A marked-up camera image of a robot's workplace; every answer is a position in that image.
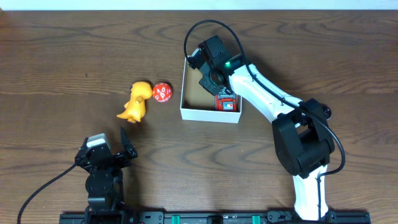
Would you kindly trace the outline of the red grey toy fire truck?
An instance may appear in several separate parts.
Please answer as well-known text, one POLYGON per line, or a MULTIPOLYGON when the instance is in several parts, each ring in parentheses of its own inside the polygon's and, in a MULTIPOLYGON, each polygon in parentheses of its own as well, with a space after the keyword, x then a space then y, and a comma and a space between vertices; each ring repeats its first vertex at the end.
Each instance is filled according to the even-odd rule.
POLYGON ((236 95, 227 94, 224 90, 215 96, 215 108, 217 111, 237 112, 236 95))

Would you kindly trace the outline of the red ball with white letters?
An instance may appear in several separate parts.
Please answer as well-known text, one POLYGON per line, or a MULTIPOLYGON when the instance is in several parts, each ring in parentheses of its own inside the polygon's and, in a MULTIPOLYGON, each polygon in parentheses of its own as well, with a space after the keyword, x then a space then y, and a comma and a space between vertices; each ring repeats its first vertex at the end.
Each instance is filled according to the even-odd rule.
POLYGON ((172 97, 172 88, 167 83, 158 83, 154 86, 152 90, 152 96, 154 99, 160 103, 169 101, 172 97))

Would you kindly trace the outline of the orange toy dinosaur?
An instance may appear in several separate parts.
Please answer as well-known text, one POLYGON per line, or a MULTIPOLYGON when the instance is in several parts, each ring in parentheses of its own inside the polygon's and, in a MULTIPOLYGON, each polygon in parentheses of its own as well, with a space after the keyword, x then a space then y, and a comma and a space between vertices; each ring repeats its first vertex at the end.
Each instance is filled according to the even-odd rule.
POLYGON ((152 97, 152 87, 147 82, 131 85, 130 99, 124 104, 124 111, 116 116, 130 123, 141 122, 146 113, 145 101, 152 97))

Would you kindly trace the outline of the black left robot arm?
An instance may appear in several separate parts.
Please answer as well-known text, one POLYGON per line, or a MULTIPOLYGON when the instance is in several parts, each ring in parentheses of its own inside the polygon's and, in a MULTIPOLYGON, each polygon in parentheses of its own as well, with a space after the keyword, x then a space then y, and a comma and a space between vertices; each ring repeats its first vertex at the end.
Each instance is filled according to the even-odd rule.
POLYGON ((123 169, 131 165, 137 151, 124 128, 120 133, 122 152, 113 154, 106 135, 101 133, 86 138, 75 156, 75 164, 89 173, 85 188, 88 204, 96 212, 125 209, 123 169))

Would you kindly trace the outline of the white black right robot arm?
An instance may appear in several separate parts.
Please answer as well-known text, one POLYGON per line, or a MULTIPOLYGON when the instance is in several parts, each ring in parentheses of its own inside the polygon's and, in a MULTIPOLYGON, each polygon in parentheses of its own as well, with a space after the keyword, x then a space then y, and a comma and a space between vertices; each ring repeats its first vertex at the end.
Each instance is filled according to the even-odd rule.
POLYGON ((216 95, 227 89, 268 119, 277 158, 293 177, 296 214, 302 220, 321 220, 328 212, 323 180, 335 150, 326 107, 317 100, 303 101, 284 92, 266 79, 244 52, 232 56, 217 35, 185 58, 202 74, 199 84, 207 92, 216 95))

